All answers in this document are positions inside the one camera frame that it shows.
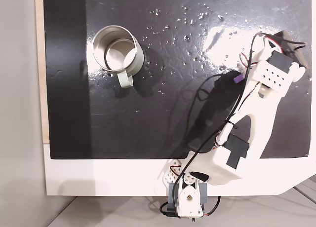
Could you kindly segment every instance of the robotic arm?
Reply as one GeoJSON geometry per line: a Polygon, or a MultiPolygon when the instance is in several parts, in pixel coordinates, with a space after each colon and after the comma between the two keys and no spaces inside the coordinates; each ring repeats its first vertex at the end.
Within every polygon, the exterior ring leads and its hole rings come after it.
{"type": "MultiPolygon", "coordinates": [[[[286,40],[286,33],[264,37],[264,47],[252,55],[252,63],[245,89],[235,113],[218,133],[213,149],[199,153],[191,161],[181,177],[175,198],[178,217],[202,217],[203,199],[207,196],[199,180],[211,185],[224,185],[247,175],[247,169],[261,156],[272,133],[277,106],[292,82],[297,82],[305,72],[305,66],[286,40]],[[234,125],[243,117],[251,118],[248,141],[231,133],[234,125]]],[[[247,67],[238,63],[242,75],[247,67]]],[[[182,162],[185,167],[195,153],[190,151],[182,162]]]]}

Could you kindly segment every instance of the water droplet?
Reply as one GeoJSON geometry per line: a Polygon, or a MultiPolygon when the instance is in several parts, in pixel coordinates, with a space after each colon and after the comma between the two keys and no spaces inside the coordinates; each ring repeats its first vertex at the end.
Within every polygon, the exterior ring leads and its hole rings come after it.
{"type": "Polygon", "coordinates": [[[189,36],[184,36],[183,39],[184,39],[185,41],[187,41],[187,42],[190,41],[190,37],[189,37],[189,36]]]}

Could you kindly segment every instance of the stainless steel mug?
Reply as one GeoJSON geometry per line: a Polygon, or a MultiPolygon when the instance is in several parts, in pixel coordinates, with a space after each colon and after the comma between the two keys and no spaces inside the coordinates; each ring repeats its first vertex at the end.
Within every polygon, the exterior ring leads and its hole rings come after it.
{"type": "Polygon", "coordinates": [[[122,88],[133,86],[133,75],[144,63],[136,38],[122,26],[106,26],[93,39],[93,56],[108,73],[118,76],[122,88]]]}

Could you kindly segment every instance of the white base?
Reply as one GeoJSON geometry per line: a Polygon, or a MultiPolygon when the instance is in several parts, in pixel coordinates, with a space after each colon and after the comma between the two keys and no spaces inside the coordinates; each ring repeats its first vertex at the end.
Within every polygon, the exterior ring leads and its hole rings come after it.
{"type": "MultiPolygon", "coordinates": [[[[171,160],[55,160],[50,158],[49,144],[44,144],[44,161],[47,195],[167,195],[162,179],[171,160]]],[[[278,195],[316,174],[316,163],[312,157],[260,159],[256,169],[249,172],[256,175],[226,185],[208,185],[208,195],[278,195]]]]}

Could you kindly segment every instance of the floor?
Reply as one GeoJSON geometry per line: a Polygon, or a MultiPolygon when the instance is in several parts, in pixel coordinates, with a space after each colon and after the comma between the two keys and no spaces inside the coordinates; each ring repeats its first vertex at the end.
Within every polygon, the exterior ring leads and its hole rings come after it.
{"type": "MultiPolygon", "coordinates": [[[[301,190],[316,199],[316,177],[299,184],[301,190]]],[[[205,209],[211,209],[216,197],[210,197],[205,209]]],[[[129,227],[191,225],[187,219],[168,218],[159,212],[165,197],[77,197],[49,227],[129,227]]],[[[223,197],[210,217],[197,220],[195,226],[215,227],[314,227],[316,205],[294,189],[278,196],[223,197]]]]}

